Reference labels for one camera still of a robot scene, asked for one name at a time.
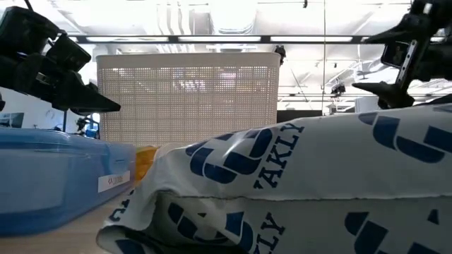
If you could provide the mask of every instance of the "orange object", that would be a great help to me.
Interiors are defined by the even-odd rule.
[[[135,180],[140,181],[153,165],[158,147],[139,147],[136,149]]]

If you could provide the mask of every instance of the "wall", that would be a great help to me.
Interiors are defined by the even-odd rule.
[[[53,128],[63,126],[63,112],[53,109],[49,102],[44,102],[33,96],[0,87],[3,100],[6,102],[1,113],[25,113],[22,128]],[[76,120],[80,116],[68,111],[66,131],[74,133],[77,130]]]

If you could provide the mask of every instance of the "ceiling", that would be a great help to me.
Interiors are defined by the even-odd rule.
[[[32,0],[33,8],[71,35],[373,35],[396,25],[407,13],[410,0]],[[0,9],[21,0],[0,0]],[[351,105],[368,95],[353,82],[393,82],[397,70],[383,68],[382,45],[288,44],[280,69],[281,107],[320,109],[334,102]],[[215,45],[99,44],[83,45],[96,54],[214,52]],[[274,45],[235,45],[248,52],[271,52]],[[363,79],[358,71],[369,72]],[[95,63],[84,70],[96,79]],[[345,96],[333,101],[329,93],[344,82]],[[425,94],[450,92],[446,81],[413,82],[409,93],[419,100]]]

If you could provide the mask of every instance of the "black robotic arm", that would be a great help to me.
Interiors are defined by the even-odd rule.
[[[57,40],[42,55],[49,38]],[[17,6],[5,10],[0,20],[0,86],[84,116],[119,111],[121,106],[99,94],[95,85],[83,84],[78,71],[90,60],[85,50],[40,14]]]
[[[407,93],[415,80],[452,80],[452,42],[431,42],[439,29],[451,31],[452,0],[415,0],[410,12],[394,28],[374,35],[368,44],[385,44],[381,62],[399,69],[394,84],[354,83],[353,86],[379,96],[382,109],[411,107]]]

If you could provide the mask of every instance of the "ceiling light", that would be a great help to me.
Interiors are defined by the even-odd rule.
[[[214,44],[206,45],[206,49],[257,49],[257,46],[245,44]]]
[[[271,42],[349,42],[350,36],[272,36]]]
[[[97,37],[97,36],[88,36],[86,39],[89,42],[168,42],[168,37]]]
[[[179,36],[180,42],[259,42],[260,36]]]

